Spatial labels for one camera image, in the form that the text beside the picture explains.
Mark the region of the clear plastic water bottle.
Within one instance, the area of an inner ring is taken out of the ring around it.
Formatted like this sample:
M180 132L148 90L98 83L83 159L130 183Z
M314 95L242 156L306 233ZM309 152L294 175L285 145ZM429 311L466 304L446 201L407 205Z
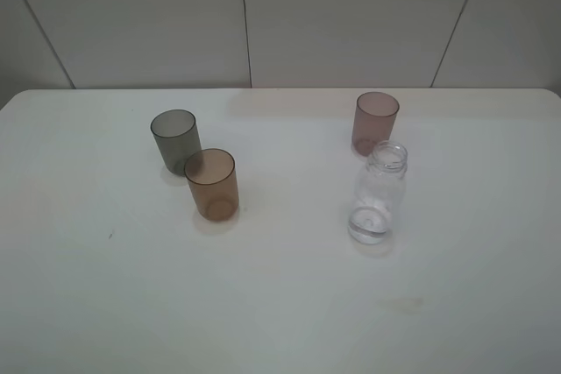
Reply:
M355 184L349 234L362 244L382 242L394 227L406 191L407 149L391 140L378 143Z

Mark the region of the pink translucent plastic cup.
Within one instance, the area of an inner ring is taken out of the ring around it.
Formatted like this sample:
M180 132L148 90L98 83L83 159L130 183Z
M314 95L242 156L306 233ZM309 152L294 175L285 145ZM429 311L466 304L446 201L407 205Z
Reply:
M363 157L373 148L390 138L400 104L391 95L371 91L360 95L356 101L352 128L352 146Z

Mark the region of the brown translucent plastic cup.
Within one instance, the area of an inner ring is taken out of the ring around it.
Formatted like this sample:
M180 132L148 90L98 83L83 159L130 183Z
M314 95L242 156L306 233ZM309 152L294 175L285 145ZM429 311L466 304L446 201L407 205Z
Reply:
M229 220L238 210L235 159L227 151L204 149L185 163L184 173L199 214L211 222Z

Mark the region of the grey translucent plastic cup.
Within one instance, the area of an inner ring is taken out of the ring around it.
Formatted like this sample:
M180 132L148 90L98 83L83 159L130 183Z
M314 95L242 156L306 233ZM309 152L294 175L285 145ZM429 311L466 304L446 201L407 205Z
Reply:
M195 115L184 109L164 111L152 120L150 129L167 170L184 176L186 162L202 149Z

